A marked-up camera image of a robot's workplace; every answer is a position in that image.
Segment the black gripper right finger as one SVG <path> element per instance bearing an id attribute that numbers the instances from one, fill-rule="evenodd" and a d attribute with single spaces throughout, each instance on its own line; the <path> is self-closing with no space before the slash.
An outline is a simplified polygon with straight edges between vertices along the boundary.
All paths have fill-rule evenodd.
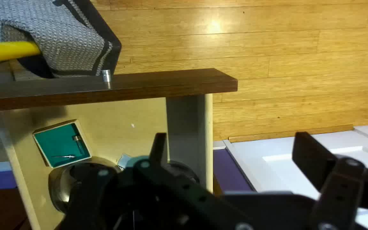
<path id="1" fill-rule="evenodd" d="M 307 132 L 294 137 L 293 161 L 320 192 L 308 228 L 361 230 L 358 209 L 368 210 L 368 168 L 348 156 L 336 156 Z"/>

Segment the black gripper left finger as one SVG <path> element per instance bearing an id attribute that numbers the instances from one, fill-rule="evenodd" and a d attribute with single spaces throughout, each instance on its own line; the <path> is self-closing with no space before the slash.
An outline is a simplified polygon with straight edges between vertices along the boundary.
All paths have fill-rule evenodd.
<path id="1" fill-rule="evenodd" d="M 151 154 L 118 173 L 78 165 L 65 218 L 58 230 L 253 230 L 248 218 L 184 176 L 164 168 L 166 136 Z"/>

